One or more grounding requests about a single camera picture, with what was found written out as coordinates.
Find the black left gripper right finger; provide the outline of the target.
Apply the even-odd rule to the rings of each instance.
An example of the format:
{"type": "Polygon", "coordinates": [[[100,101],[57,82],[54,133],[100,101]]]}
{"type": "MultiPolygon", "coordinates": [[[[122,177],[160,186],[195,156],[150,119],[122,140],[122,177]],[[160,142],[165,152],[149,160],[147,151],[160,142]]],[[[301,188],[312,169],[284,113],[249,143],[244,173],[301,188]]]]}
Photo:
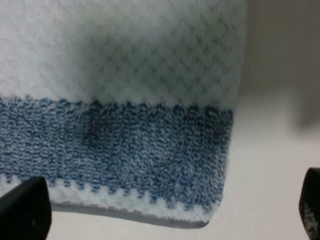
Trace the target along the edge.
{"type": "Polygon", "coordinates": [[[307,170],[299,199],[299,214],[310,240],[320,239],[320,168],[307,170]]]}

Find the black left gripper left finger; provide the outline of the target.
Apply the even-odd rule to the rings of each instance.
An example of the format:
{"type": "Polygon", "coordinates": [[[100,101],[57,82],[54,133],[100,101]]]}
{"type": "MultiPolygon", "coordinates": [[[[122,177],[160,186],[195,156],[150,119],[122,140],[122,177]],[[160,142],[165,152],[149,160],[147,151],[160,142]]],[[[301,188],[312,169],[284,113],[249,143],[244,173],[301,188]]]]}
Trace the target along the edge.
{"type": "Polygon", "coordinates": [[[34,176],[0,198],[2,240],[45,240],[52,208],[44,177],[34,176]]]}

